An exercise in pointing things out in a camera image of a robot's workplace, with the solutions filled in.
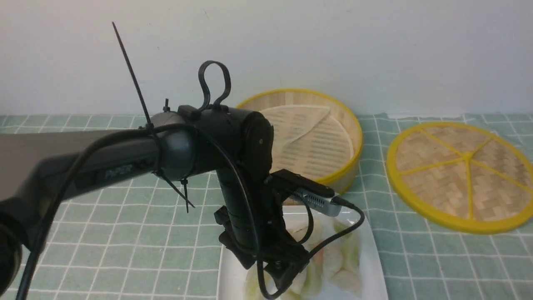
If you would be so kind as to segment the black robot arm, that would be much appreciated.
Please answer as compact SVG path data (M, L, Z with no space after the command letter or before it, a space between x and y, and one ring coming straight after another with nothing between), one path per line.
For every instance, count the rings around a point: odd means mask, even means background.
M256 263L285 292L309 253L285 228L281 204L300 186L270 174L274 128L259 112L181 106L129 130L1 134L1 293L30 251L17 299L27 297L59 205L146 173L179 182L216 171L224 206L219 240L244 268Z

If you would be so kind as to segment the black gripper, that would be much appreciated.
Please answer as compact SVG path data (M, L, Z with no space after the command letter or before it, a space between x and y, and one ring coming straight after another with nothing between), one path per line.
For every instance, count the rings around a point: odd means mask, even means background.
M225 204L214 213L224 230L219 241L246 270L257 266L259 288L268 289L265 276L270 275L278 292L286 292L293 279L309 263L303 241L289 234L282 204L266 184L243 192L238 183L221 184Z

